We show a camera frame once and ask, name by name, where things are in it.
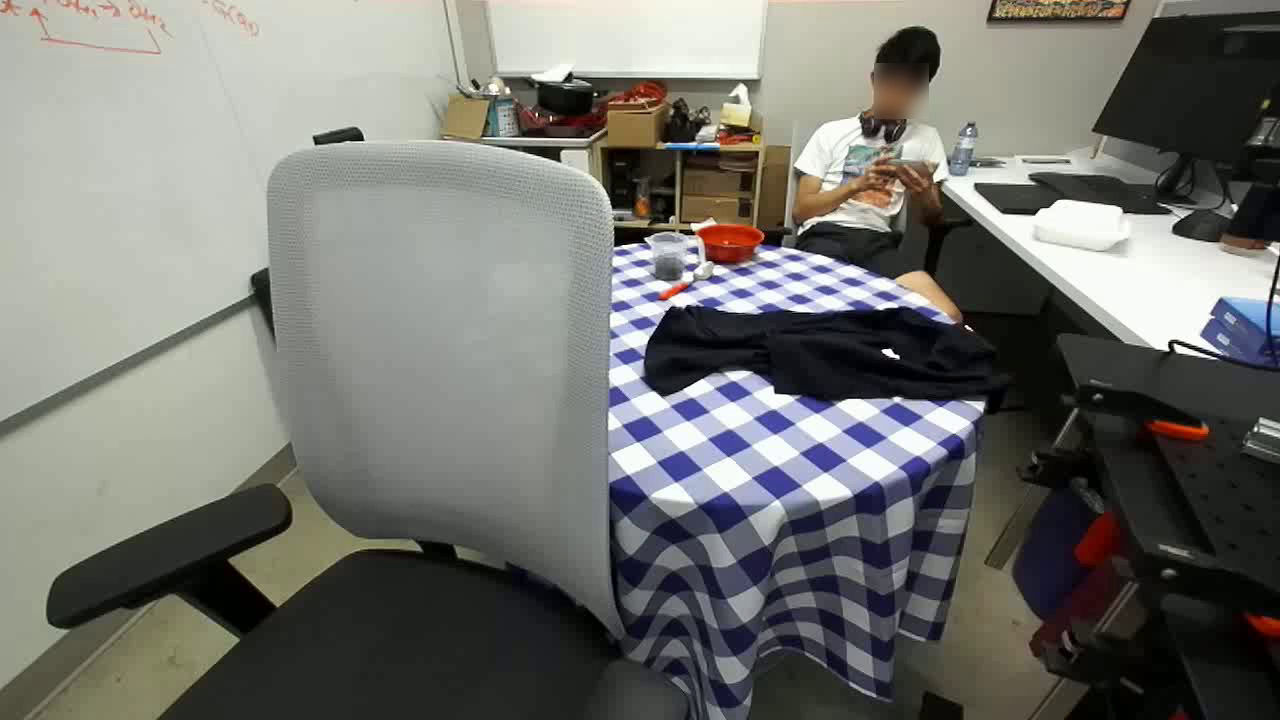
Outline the black hood garment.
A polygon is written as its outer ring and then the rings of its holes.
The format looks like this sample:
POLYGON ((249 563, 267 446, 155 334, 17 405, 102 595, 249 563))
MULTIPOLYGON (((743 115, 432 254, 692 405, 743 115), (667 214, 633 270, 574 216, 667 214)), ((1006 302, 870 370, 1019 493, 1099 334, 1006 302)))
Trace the black hood garment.
POLYGON ((671 307, 645 348, 645 384, 679 392, 711 371, 755 371, 811 400, 992 400, 1006 392, 995 348, 916 307, 763 313, 671 307))

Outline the grey mesh office chair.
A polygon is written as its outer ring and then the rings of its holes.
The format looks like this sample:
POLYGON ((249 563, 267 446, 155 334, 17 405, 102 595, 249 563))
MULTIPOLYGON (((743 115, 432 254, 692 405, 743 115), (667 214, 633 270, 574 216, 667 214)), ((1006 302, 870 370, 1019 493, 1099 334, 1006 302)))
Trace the grey mesh office chair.
POLYGON ((179 595, 234 646, 158 720, 692 720, 624 658, 609 537, 611 210, 468 140, 319 146, 267 176, 277 405, 360 547, 288 601, 245 488, 63 567, 77 630, 179 595))

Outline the clear glass cup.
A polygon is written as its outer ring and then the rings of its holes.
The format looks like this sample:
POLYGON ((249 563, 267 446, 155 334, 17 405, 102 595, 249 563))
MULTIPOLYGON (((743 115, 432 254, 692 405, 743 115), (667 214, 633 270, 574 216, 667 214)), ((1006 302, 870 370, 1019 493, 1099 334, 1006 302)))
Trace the clear glass cup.
POLYGON ((686 239, 679 232, 650 232, 649 237, 650 254, 650 275, 656 280, 679 280, 686 270, 686 239))

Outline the red bowl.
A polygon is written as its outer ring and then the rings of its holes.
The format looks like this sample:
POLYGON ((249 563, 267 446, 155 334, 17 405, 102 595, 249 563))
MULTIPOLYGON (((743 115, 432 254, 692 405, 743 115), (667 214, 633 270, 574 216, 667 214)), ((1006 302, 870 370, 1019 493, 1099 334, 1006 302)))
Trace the red bowl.
POLYGON ((702 224, 701 246, 711 263, 743 263, 763 246, 763 232, 755 224, 702 224))

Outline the wooden shelf unit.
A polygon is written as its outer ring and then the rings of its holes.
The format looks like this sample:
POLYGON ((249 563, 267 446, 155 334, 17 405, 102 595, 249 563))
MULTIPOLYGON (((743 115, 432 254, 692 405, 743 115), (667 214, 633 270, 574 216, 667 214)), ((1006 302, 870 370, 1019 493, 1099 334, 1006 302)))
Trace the wooden shelf unit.
POLYGON ((750 224, 758 216, 758 146, 602 146, 597 176, 618 232, 750 224))

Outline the blue white checkered tablecloth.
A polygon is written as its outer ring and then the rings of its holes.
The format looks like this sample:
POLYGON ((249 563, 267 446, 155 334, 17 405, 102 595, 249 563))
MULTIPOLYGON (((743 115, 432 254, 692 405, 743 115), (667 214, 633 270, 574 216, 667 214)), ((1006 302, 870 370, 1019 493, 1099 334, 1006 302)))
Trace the blue white checkered tablecloth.
POLYGON ((609 501, 624 651, 694 720, 748 720, 755 668, 794 651, 882 701, 895 649, 934 639, 962 557, 974 400, 784 397, 733 370, 645 384, 664 313, 890 313, 910 298, 828 258, 766 249, 686 291, 611 254, 609 501))

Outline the seated person white shirt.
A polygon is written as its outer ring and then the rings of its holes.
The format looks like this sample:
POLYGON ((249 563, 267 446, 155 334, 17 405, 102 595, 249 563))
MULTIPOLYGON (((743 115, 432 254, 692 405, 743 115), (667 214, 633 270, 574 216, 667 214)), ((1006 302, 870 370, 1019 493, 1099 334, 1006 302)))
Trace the seated person white shirt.
POLYGON ((907 224, 943 224, 949 154, 933 123, 828 119, 793 162, 793 176, 802 254, 889 275, 961 321, 934 275, 901 254, 907 224))

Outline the cardboard box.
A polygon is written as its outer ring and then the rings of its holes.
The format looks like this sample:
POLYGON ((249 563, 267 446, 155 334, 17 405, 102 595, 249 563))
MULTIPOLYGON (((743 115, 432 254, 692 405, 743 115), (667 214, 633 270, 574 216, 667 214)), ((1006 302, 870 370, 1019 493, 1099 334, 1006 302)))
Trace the cardboard box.
POLYGON ((488 102, 485 95, 450 95, 442 110, 442 138, 446 140, 479 140, 488 123, 488 102))

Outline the clear water bottle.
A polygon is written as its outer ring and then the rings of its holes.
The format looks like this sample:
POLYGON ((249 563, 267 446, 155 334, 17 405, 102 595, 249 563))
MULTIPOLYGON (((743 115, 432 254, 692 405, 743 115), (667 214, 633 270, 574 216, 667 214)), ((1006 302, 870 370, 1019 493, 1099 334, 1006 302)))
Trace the clear water bottle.
POLYGON ((957 132, 957 147, 953 147, 953 176, 968 176, 972 173, 972 162, 974 162, 974 140, 979 140, 979 127, 974 119, 968 119, 961 132, 957 132))

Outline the white plastic container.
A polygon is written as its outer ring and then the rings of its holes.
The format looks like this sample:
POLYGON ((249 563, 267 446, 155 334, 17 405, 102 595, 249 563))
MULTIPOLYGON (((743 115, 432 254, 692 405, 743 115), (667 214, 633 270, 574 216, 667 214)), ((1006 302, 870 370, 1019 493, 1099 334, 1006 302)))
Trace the white plastic container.
POLYGON ((1133 219, 1114 205, 1057 202, 1030 216, 1030 237, 1061 249, 1106 254, 1133 237, 1133 219))

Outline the framed picture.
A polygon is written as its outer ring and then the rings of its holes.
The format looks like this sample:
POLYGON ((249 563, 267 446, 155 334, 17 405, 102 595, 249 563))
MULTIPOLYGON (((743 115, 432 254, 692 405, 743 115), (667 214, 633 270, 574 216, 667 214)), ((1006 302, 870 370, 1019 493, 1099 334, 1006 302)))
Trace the framed picture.
POLYGON ((988 0, 992 26, 1114 26, 1133 0, 988 0))

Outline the black keyboard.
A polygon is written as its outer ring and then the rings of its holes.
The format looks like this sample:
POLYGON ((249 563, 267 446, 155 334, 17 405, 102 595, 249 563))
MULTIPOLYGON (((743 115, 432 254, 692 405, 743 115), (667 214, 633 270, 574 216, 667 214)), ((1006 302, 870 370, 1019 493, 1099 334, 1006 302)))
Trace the black keyboard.
POLYGON ((1133 216, 1162 216, 1162 205, 1147 183, 1123 183, 1114 176, 1030 173, 1022 183, 979 183, 979 198, 1006 216, 1037 216, 1057 202, 1114 205, 1133 216))

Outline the black robot cart base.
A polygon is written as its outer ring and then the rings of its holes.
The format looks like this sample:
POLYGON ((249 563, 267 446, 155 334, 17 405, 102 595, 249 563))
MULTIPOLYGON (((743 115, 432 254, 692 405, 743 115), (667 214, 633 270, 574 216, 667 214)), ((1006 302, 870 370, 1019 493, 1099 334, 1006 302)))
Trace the black robot cart base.
POLYGON ((1091 586, 1044 616, 1027 720, 1280 720, 1280 379, 1230 361, 1057 339, 1067 421, 1030 480, 1099 495, 1091 586))

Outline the blue box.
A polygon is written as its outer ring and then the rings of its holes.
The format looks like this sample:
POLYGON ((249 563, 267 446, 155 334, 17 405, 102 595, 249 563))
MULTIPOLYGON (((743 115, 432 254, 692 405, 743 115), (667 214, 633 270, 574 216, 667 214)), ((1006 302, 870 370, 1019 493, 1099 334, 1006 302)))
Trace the blue box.
POLYGON ((1230 361, 1272 370, 1280 361, 1280 303, 1254 298, 1219 298, 1201 336, 1230 361))

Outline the black computer monitor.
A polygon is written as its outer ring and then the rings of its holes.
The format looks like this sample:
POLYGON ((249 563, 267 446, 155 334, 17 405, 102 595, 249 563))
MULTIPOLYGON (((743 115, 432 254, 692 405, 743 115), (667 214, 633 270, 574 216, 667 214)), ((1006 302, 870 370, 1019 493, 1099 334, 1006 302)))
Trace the black computer monitor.
POLYGON ((1157 193, 1194 163, 1235 169, 1280 87, 1280 14, 1157 18, 1126 56, 1095 132, 1173 154, 1157 193))

